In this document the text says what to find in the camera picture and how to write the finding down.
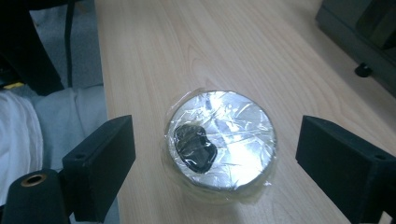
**reflective surface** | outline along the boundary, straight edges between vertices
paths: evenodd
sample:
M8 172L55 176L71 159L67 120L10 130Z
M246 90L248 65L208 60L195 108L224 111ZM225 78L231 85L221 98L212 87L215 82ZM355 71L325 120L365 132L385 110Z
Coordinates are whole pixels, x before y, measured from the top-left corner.
M184 124L203 127L217 148L204 174L195 173L177 154L175 130ZM275 131L264 111L232 91L202 92L181 105L166 140L173 161L194 185L218 190L235 190L266 174L276 153Z

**black device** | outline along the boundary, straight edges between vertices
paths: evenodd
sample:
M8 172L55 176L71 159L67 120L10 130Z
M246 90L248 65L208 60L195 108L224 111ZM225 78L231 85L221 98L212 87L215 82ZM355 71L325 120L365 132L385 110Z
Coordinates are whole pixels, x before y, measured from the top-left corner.
M107 121L50 169L22 176L9 188L1 223L105 220L135 160L131 116Z
M324 0L320 28L396 97L396 0Z
M351 223L396 219L396 158L344 128L303 117L297 162Z

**white cloth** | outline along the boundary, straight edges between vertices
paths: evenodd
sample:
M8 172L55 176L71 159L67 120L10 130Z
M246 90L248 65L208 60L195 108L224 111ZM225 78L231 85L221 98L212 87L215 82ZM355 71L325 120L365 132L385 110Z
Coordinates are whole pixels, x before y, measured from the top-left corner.
M66 89L32 99L44 138L43 168L60 171L62 158L106 120L103 86Z
M43 137L31 103L0 91L0 205L17 178L41 170Z

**wood grain surface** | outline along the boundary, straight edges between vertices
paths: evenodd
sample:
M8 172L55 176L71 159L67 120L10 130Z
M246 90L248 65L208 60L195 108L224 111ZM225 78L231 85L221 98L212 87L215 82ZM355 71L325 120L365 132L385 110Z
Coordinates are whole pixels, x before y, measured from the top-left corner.
M315 22L319 0L96 0L110 119L134 118L122 223L348 223L297 164L303 115L396 155L396 100ZM168 109L198 88L242 93L276 128L272 186L255 204L189 201L161 164Z

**clear plastic lid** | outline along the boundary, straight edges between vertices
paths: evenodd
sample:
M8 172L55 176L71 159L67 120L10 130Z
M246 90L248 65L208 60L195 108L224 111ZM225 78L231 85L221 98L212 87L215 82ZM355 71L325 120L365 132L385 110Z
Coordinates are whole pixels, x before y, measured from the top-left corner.
M265 183L276 156L275 130L262 108L232 91L206 91L175 109L166 151L185 186L224 192L227 200L249 185L262 187L254 183Z

